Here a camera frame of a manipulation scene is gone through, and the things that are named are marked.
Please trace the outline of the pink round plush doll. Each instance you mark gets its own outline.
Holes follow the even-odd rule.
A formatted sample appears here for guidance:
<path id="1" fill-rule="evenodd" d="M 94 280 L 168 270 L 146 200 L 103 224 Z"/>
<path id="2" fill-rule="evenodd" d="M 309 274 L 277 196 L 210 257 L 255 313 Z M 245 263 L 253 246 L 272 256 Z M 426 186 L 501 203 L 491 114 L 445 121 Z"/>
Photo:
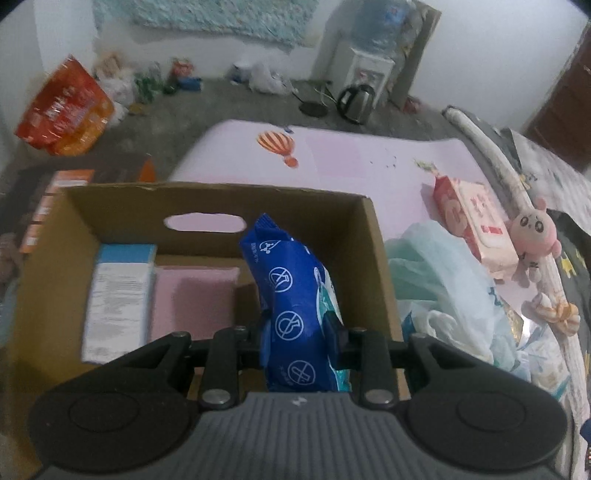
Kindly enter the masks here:
<path id="1" fill-rule="evenodd" d="M 557 228 L 547 212 L 546 201 L 539 197 L 533 207 L 523 209 L 509 224 L 509 235 L 529 280 L 542 279 L 540 261 L 548 256 L 554 259 L 562 253 Z"/>

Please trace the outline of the orange striped towel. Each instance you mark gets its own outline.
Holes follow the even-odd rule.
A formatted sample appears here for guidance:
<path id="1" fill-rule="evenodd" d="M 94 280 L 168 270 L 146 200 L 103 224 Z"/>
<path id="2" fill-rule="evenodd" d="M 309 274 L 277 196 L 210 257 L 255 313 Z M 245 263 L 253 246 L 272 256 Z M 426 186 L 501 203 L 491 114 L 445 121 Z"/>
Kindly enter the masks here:
<path id="1" fill-rule="evenodd" d="M 578 333 L 581 318 L 576 305 L 567 301 L 553 303 L 543 292 L 539 292 L 526 305 L 537 317 L 553 324 L 564 335 L 573 336 Z"/>

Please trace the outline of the blue water bottle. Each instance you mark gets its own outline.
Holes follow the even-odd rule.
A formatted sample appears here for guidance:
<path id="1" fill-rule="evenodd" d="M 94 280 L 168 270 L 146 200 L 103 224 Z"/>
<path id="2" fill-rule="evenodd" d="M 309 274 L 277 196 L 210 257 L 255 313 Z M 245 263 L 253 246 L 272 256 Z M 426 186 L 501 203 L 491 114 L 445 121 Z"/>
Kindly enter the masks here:
<path id="1" fill-rule="evenodd" d="M 369 54 L 391 56 L 412 6 L 411 1 L 363 1 L 353 23 L 353 46 Z"/>

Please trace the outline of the floral blue wall cloth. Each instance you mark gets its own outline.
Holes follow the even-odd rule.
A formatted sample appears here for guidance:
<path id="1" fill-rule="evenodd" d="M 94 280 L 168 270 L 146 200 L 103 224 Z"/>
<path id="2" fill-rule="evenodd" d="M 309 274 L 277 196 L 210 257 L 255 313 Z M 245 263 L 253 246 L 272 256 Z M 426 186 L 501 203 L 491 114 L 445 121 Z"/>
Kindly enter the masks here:
<path id="1" fill-rule="evenodd" d="M 94 1 L 96 26 L 119 19 L 146 28 L 234 35 L 300 45 L 317 1 L 185 0 Z"/>

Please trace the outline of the red snack bag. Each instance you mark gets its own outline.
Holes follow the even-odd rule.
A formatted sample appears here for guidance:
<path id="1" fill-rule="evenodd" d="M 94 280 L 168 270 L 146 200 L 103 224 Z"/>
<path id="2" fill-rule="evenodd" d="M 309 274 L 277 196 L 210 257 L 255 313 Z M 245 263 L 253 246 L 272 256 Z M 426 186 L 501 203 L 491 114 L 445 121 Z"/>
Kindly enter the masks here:
<path id="1" fill-rule="evenodd" d="M 35 96 L 15 135 L 53 156 L 79 156 L 93 147 L 113 114 L 108 95 L 68 56 Z"/>

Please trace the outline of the white plastic bag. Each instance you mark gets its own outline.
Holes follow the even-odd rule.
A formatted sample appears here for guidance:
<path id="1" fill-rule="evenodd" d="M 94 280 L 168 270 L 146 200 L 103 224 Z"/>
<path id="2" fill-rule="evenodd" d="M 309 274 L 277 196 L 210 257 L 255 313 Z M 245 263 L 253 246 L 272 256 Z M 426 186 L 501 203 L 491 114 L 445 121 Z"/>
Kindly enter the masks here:
<path id="1" fill-rule="evenodd" d="M 511 372 L 519 363 L 495 283 L 466 242 L 430 220 L 385 249 L 403 338 L 426 334 Z"/>

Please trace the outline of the blue wet wipes pack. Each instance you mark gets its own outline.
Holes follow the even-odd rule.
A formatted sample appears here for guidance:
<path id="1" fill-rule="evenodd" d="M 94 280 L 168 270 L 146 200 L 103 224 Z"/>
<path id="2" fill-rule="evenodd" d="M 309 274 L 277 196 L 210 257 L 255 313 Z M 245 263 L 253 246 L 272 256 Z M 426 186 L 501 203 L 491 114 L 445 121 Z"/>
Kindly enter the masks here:
<path id="1" fill-rule="evenodd" d="M 263 214 L 239 242 L 259 289 L 260 363 L 276 392 L 349 392 L 349 371 L 329 358 L 322 319 L 342 319 L 331 275 L 303 243 Z"/>

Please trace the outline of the steel electric kettle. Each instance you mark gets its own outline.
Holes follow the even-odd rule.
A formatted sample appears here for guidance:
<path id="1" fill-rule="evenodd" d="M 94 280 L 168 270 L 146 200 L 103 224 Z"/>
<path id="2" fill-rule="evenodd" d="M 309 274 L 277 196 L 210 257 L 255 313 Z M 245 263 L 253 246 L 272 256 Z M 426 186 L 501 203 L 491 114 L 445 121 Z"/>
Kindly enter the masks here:
<path id="1" fill-rule="evenodd" d="M 369 84 L 351 85 L 337 100 L 339 116 L 349 123 L 365 125 L 374 110 L 375 89 Z"/>

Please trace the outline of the white water dispenser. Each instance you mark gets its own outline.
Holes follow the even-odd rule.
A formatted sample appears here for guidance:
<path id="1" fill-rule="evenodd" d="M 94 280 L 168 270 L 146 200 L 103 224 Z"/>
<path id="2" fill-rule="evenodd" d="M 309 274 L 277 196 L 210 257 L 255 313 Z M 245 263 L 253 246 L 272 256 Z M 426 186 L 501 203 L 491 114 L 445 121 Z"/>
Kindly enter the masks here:
<path id="1" fill-rule="evenodd" d="M 348 39 L 339 40 L 329 64 L 327 79 L 332 95 L 338 97 L 349 86 L 370 85 L 375 91 L 373 106 L 377 107 L 387 81 L 394 70 L 393 59 L 356 49 Z"/>

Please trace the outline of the grey patterned quilt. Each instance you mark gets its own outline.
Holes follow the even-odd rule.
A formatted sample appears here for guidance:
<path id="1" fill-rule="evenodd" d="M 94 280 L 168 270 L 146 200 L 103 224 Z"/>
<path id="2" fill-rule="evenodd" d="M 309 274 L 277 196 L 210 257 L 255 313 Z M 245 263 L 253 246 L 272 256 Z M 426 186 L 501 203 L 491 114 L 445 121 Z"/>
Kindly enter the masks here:
<path id="1" fill-rule="evenodd" d="M 556 259 L 552 256 L 545 258 L 556 262 L 568 301 L 573 303 L 581 297 L 589 303 L 590 182 L 552 152 L 521 134 L 503 129 L 501 135 L 510 148 L 508 159 L 521 175 L 521 184 L 528 187 L 527 199 L 533 202 L 531 206 L 519 206 L 517 215 L 523 209 L 533 207 L 539 197 L 546 201 L 547 212 L 556 225 L 562 244 L 562 253 Z"/>

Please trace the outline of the blue white carton box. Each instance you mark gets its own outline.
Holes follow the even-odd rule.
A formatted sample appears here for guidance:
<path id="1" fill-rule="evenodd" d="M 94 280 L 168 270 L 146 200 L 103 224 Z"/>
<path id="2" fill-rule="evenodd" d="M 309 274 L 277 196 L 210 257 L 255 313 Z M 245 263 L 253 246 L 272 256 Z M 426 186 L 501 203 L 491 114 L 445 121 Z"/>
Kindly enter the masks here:
<path id="1" fill-rule="evenodd" d="M 146 344 L 156 246 L 103 244 L 87 298 L 81 361 L 102 365 Z"/>

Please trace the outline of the pink glitter sponge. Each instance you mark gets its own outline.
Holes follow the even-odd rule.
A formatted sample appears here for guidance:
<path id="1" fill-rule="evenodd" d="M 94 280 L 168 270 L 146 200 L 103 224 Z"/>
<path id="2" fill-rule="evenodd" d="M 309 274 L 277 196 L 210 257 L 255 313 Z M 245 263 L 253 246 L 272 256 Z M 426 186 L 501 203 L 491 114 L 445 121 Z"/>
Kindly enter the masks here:
<path id="1" fill-rule="evenodd" d="M 238 274 L 235 267 L 157 267 L 149 339 L 184 331 L 193 340 L 206 340 L 231 327 Z"/>

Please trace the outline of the brown cardboard box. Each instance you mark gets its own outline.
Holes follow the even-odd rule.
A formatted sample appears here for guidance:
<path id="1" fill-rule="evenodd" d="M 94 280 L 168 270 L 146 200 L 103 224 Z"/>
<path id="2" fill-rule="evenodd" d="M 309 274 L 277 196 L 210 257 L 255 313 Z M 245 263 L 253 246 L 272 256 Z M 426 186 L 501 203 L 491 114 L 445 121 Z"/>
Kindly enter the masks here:
<path id="1" fill-rule="evenodd" d="M 401 320 L 374 204 L 363 195 L 214 184 L 92 185 L 61 193 L 26 259 L 8 344 L 8 447 L 14 475 L 40 466 L 26 419 L 51 387 L 83 374 L 83 327 L 103 244 L 152 244 L 152 338 L 173 331 L 208 338 L 259 317 L 259 292 L 239 241 L 267 214 L 320 259 L 349 327 L 400 339 Z"/>

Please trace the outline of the pink wet wipes pack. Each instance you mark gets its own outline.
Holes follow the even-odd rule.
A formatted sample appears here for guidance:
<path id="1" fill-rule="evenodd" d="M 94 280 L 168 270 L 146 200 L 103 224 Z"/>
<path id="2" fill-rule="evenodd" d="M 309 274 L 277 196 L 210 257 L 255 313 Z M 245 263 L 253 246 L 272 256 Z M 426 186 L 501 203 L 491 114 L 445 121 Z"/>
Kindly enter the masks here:
<path id="1" fill-rule="evenodd" d="M 433 197 L 450 233 L 466 241 L 494 280 L 509 280 L 519 258 L 488 188 L 482 183 L 440 176 Z"/>

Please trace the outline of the rolled white blanket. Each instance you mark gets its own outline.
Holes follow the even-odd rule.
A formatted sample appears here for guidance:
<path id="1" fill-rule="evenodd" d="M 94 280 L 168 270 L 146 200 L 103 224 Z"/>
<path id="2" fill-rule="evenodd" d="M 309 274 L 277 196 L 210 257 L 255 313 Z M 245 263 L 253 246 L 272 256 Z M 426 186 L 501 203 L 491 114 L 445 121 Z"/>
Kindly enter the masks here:
<path id="1" fill-rule="evenodd" d="M 527 199 L 526 194 L 528 187 L 521 184 L 521 175 L 508 159 L 510 148 L 502 138 L 503 129 L 499 130 L 476 115 L 452 106 L 445 109 L 444 116 L 479 150 L 478 163 L 506 212 L 515 215 L 519 206 L 531 206 L 533 202 Z M 554 260 L 545 258 L 541 261 L 541 274 L 542 279 L 536 286 L 537 294 L 545 293 L 553 303 L 569 302 Z M 569 479 L 587 479 L 590 476 L 590 443 L 582 436 L 581 429 L 590 418 L 590 302 L 585 303 L 583 298 L 578 297 L 572 304 L 577 306 L 581 318 L 579 331 L 573 336 L 564 335 L 553 324 L 528 310 L 535 318 L 550 325 L 570 375 L 562 397 L 570 431 L 559 451 L 557 468 Z"/>

